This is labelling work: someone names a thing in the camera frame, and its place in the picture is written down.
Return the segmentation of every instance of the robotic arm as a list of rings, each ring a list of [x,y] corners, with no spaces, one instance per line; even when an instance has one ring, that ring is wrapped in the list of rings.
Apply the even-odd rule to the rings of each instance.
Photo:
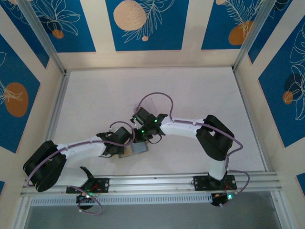
[[[136,121],[141,125],[141,128],[133,130],[134,143],[144,142],[153,138],[154,135],[181,135],[197,139],[211,159],[208,186],[212,187],[212,190],[221,190],[226,177],[227,153],[232,146],[231,138],[234,138],[234,135],[215,116],[208,115],[204,120],[175,119],[170,118],[167,114],[159,114],[155,117],[140,108],[131,121],[133,123]],[[25,163],[23,170],[28,176],[32,174],[30,180],[38,192],[43,192],[54,185],[76,186],[90,190],[96,185],[98,178],[94,178],[87,168],[75,168],[72,164],[91,156],[107,157],[110,155],[109,157],[111,157],[123,154],[123,146],[104,143],[104,141],[122,145],[128,140],[130,141],[132,137],[132,134],[121,127],[115,133],[99,133],[85,142],[55,145],[52,141],[47,141]],[[63,150],[51,160],[47,160],[33,173],[38,164],[59,149]]]

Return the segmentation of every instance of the enclosure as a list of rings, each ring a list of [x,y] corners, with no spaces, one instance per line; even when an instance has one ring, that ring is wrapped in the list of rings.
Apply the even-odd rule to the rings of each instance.
[[[1,228],[303,228],[305,2],[0,5]],[[228,165],[237,192],[221,190],[228,205],[215,207],[214,191],[197,190],[194,177],[210,172],[211,159],[179,135],[154,144],[156,136],[132,156],[70,160],[66,167],[109,179],[96,216],[78,211],[67,186],[27,185],[23,165],[43,142],[64,146],[116,121],[132,124],[154,92],[170,96],[143,101],[154,116],[170,114],[172,99],[174,121],[214,115],[243,144]],[[114,129],[121,126],[129,128]],[[99,211],[94,205],[89,212]]]

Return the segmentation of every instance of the white floor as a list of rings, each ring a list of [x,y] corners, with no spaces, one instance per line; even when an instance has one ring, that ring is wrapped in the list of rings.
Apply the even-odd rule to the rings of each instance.
[[[203,119],[211,114],[220,119],[244,145],[231,156],[230,169],[264,170],[230,67],[72,72],[54,143],[85,140],[107,132],[112,122],[129,122],[136,104],[151,92],[164,92],[173,98],[174,117]],[[151,99],[158,113],[168,114],[168,98],[153,95]],[[208,172],[209,157],[197,140],[170,135],[156,145],[149,144],[146,153],[121,159],[88,158],[75,166],[85,166],[96,176],[197,173]]]

